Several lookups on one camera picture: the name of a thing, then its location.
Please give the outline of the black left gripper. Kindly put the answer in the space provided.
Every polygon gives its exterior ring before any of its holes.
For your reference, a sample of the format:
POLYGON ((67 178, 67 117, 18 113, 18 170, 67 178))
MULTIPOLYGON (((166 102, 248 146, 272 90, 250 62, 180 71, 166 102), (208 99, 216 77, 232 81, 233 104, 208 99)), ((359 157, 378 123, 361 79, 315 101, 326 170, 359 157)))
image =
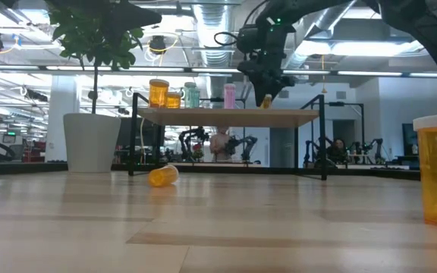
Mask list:
POLYGON ((104 35, 120 36, 128 30, 160 23, 162 16, 129 1, 112 2, 104 15, 104 35))

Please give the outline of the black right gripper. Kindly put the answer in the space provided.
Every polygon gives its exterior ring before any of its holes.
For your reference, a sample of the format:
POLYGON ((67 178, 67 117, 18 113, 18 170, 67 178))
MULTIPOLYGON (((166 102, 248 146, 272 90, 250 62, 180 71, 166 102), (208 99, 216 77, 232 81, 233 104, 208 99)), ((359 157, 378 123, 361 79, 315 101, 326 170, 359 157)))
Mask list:
POLYGON ((290 24, 247 24, 239 30, 237 49, 246 59, 237 69, 252 82, 256 106, 261 106, 266 95, 274 99, 284 87, 294 85, 293 77, 283 74, 281 64, 286 58, 287 36, 295 32, 290 24))

